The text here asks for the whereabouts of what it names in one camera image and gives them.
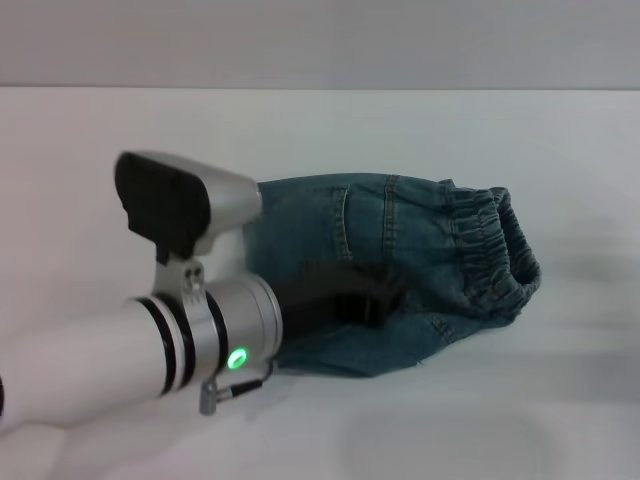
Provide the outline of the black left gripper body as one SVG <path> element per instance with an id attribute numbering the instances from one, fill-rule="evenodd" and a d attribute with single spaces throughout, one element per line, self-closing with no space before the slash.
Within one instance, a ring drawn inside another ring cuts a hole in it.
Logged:
<path id="1" fill-rule="evenodd" d="M 359 267 L 330 265 L 275 284 L 284 334 L 310 334 L 333 323 L 365 324 L 370 276 Z"/>

